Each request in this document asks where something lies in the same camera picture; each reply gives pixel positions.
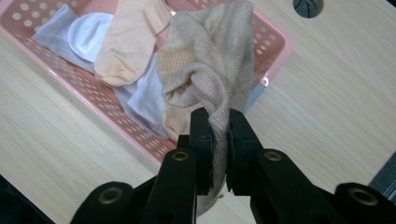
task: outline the table hole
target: table hole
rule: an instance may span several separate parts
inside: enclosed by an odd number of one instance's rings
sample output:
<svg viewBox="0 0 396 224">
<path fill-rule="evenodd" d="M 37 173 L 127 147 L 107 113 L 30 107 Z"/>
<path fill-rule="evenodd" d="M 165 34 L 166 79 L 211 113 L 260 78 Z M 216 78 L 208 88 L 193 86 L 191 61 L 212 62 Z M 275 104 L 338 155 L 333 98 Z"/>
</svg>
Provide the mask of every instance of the table hole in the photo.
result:
<svg viewBox="0 0 396 224">
<path fill-rule="evenodd" d="M 323 9 L 323 0 L 293 0 L 294 10 L 304 18 L 314 18 Z"/>
</svg>

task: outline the basket hole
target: basket hole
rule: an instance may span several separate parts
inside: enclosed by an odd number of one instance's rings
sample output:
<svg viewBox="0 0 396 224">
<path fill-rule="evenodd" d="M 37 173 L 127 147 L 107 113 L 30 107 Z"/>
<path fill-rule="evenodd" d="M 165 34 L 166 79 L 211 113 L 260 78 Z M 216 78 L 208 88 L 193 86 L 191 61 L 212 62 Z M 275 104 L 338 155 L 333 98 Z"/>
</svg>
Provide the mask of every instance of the basket hole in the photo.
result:
<svg viewBox="0 0 396 224">
<path fill-rule="evenodd" d="M 34 11 L 34 12 L 32 12 L 32 17 L 33 18 L 39 18 L 40 17 L 40 13 L 39 12 L 37 12 L 37 11 Z"/>
<path fill-rule="evenodd" d="M 21 4 L 21 10 L 22 11 L 26 11 L 26 10 L 28 10 L 29 9 L 29 5 L 27 4 L 27 3 L 22 3 Z"/>
<path fill-rule="evenodd" d="M 45 9 L 47 9 L 47 7 L 48 7 L 47 3 L 40 3 L 41 9 L 45 10 Z"/>
<path fill-rule="evenodd" d="M 71 5 L 72 5 L 72 7 L 77 7 L 78 6 L 78 1 L 72 1 Z"/>
<path fill-rule="evenodd" d="M 14 19 L 14 21 L 18 21 L 21 19 L 21 14 L 16 12 L 14 14 L 12 14 L 12 19 Z"/>
<path fill-rule="evenodd" d="M 30 20 L 27 20 L 27 21 L 25 21 L 24 23 L 23 23 L 23 25 L 24 26 L 26 26 L 26 27 L 30 27 L 30 26 L 32 26 L 32 21 L 30 21 Z"/>
</svg>

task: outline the sock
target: sock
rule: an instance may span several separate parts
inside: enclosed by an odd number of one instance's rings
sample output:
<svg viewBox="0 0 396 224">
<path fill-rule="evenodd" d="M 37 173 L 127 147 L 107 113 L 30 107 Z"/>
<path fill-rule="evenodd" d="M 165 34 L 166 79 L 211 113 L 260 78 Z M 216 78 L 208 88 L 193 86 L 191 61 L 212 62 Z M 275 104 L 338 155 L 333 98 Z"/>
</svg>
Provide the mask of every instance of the sock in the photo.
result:
<svg viewBox="0 0 396 224">
<path fill-rule="evenodd" d="M 96 79 L 110 86 L 138 80 L 171 18 L 164 0 L 120 0 L 96 57 Z"/>
<path fill-rule="evenodd" d="M 69 28 L 70 48 L 80 57 L 94 63 L 113 15 L 93 12 L 76 19 Z"/>
<path fill-rule="evenodd" d="M 252 13 L 248 1 L 179 12 L 158 53 L 157 72 L 165 102 L 179 107 L 201 102 L 216 137 L 214 186 L 207 196 L 198 197 L 198 216 L 216 202 L 224 184 L 230 108 L 244 112 L 252 89 Z"/>
<path fill-rule="evenodd" d="M 77 18 L 73 9 L 63 4 L 51 19 L 37 30 L 32 39 L 70 63 L 93 73 L 93 63 L 80 58 L 69 46 L 69 28 Z"/>
<path fill-rule="evenodd" d="M 204 107 L 202 103 L 181 108 L 166 104 L 163 127 L 169 138 L 177 142 L 180 134 L 190 133 L 191 112 L 195 109 Z"/>
<path fill-rule="evenodd" d="M 163 127 L 165 101 L 162 98 L 163 85 L 155 70 L 157 53 L 151 57 L 144 75 L 136 82 L 114 88 L 125 113 L 148 133 L 161 139 L 168 135 Z"/>
</svg>

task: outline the mounting hole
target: mounting hole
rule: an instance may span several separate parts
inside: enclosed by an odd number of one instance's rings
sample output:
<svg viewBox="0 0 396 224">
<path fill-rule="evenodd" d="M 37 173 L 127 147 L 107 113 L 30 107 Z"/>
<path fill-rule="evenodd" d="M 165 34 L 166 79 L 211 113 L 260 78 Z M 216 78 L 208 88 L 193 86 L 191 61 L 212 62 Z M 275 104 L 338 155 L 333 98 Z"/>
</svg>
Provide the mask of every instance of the mounting hole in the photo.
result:
<svg viewBox="0 0 396 224">
<path fill-rule="evenodd" d="M 359 203 L 375 206 L 378 204 L 378 199 L 365 189 L 352 188 L 348 191 L 349 196 Z"/>
<path fill-rule="evenodd" d="M 323 0 L 293 0 L 294 10 L 301 17 L 314 18 L 323 9 Z"/>
<path fill-rule="evenodd" d="M 189 154 L 186 152 L 176 152 L 172 155 L 175 161 L 184 161 L 189 158 Z"/>
<path fill-rule="evenodd" d="M 111 187 L 105 189 L 99 195 L 99 203 L 110 204 L 118 201 L 122 197 L 122 189 L 117 187 Z"/>
<path fill-rule="evenodd" d="M 274 151 L 269 151 L 264 153 L 265 158 L 267 158 L 270 161 L 280 161 L 282 160 L 282 156 Z"/>
</svg>

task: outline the peach sock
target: peach sock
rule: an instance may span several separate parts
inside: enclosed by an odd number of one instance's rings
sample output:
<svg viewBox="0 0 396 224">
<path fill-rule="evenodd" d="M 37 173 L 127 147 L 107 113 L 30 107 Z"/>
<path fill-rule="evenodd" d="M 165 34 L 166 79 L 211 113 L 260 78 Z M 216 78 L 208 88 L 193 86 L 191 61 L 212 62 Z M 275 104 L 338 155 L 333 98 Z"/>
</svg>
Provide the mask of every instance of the peach sock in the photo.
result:
<svg viewBox="0 0 396 224">
<path fill-rule="evenodd" d="M 164 0 L 120 0 L 95 60 L 96 79 L 109 86 L 138 80 L 171 19 Z"/>
</svg>

